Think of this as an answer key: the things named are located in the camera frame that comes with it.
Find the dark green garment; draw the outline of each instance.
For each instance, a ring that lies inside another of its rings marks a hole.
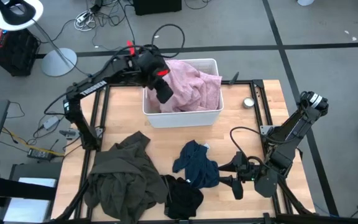
[[[137,223],[146,209],[165,203],[168,189],[145,152],[149,142],[138,131],[96,154],[84,196],[87,206],[100,203],[105,214]]]

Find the yellow cable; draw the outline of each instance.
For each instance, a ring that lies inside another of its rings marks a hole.
[[[39,147],[35,147],[35,146],[31,146],[29,144],[27,144],[25,141],[23,141],[21,138],[19,138],[16,134],[14,134],[12,131],[9,131],[8,129],[6,128],[3,128],[5,129],[8,133],[6,134],[11,134],[17,141],[19,141],[20,143],[22,143],[23,145],[29,147],[30,149],[35,149],[37,151],[41,151],[41,152],[49,152],[49,153],[52,153],[53,155],[56,155],[56,156],[64,156],[64,153],[59,153],[59,152],[55,152],[55,151],[51,151],[51,150],[48,150],[48,149],[42,149],[42,148],[39,148]]]

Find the metal bracket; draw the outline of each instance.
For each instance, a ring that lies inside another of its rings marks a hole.
[[[96,135],[100,138],[101,134],[103,133],[103,128],[95,128],[95,131]],[[60,130],[59,133],[69,141],[77,139],[80,136],[80,131],[73,128],[69,128],[67,131]]]
[[[272,224],[272,219],[268,213],[264,213],[264,224]]]
[[[254,84],[259,88],[265,88],[263,80],[253,80],[252,82],[254,82]]]
[[[103,128],[95,128],[95,130],[96,130],[96,135],[98,136],[98,138],[100,138],[100,136],[103,133]]]
[[[261,125],[259,126],[260,133],[266,135],[270,128],[277,127],[277,125]]]

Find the navy blue cloth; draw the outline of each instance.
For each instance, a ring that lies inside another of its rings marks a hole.
[[[207,147],[192,140],[186,143],[179,159],[173,163],[172,171],[179,172],[185,168],[186,180],[195,188],[215,187],[219,184],[218,164],[206,157]]]

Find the white plastic bin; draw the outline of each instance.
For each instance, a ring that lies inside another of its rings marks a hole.
[[[218,65],[215,59],[189,59],[181,60],[197,70],[210,75],[219,75]],[[155,113],[151,110],[150,101],[147,99],[147,90],[143,90],[143,113],[149,119],[150,124],[155,128],[178,128],[191,126],[207,126],[212,125],[223,110],[223,96],[219,99],[219,107],[217,110],[209,111],[190,111],[179,113]]]

